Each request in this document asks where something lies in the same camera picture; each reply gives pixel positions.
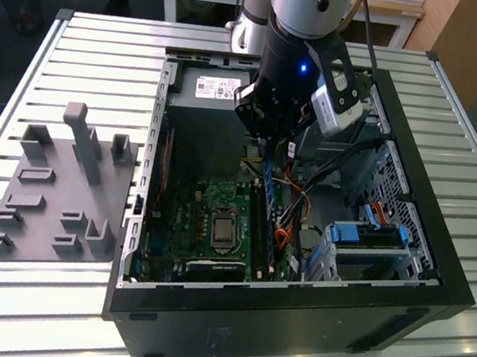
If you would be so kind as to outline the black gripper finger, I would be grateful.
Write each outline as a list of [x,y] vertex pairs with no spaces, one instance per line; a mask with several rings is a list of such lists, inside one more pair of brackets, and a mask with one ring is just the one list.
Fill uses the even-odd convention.
[[272,153],[305,131],[315,121],[312,106],[300,100],[280,100],[277,107],[277,127]]
[[237,116],[252,137],[259,140],[264,156],[273,156],[277,127],[277,89],[251,83],[234,91]]

